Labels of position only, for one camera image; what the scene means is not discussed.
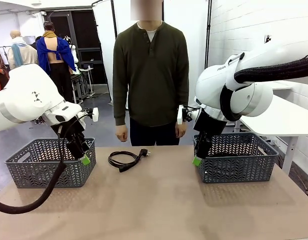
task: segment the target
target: black pants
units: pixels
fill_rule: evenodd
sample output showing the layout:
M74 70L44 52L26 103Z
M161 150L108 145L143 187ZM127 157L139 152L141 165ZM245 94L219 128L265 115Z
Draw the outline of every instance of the black pants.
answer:
M58 93L65 101L73 103L73 89L69 66L65 62L51 63L50 78L55 83Z
M132 146L174 146L180 139L175 133L176 122L163 126L143 126L130 118L130 141Z

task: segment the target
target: person's left hand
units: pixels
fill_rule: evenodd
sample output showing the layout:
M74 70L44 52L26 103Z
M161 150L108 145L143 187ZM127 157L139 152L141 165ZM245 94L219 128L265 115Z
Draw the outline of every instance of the person's left hand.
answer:
M178 139L180 139L181 137L183 137L186 133L186 129L188 128L188 125L186 124L186 122L183 122L182 125L178 125L178 123L176 123L175 125L175 133L176 133L176 137Z

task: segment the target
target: cardboard-colored table surface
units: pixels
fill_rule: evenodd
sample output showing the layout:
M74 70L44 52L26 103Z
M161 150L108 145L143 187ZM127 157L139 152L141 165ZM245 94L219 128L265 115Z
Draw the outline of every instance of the cardboard-colored table surface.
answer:
M82 188L55 189L38 209L0 213L0 240L293 240L308 238L308 197L275 167L269 182L203 184L192 146L149 147L151 156L119 173L111 152ZM117 156L118 161L131 160ZM12 182L0 201L22 206L42 189Z

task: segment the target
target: power cord connector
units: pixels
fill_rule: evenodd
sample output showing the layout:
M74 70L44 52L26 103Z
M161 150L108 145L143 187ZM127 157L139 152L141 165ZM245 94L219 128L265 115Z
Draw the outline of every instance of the power cord connector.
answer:
M139 151L139 155L136 155L136 154L129 152L129 151L115 151L115 152L112 152L109 155L108 162L113 167L118 168L120 173L123 173L123 172L131 169L132 167L134 167L136 164L138 164L142 157L147 157L150 154L151 153L147 149L144 149L144 148ZM123 162L115 161L113 159L113 156L116 156L116 155L128 155L128 156L133 157L135 160L132 161L132 162L129 162L129 163L123 163Z

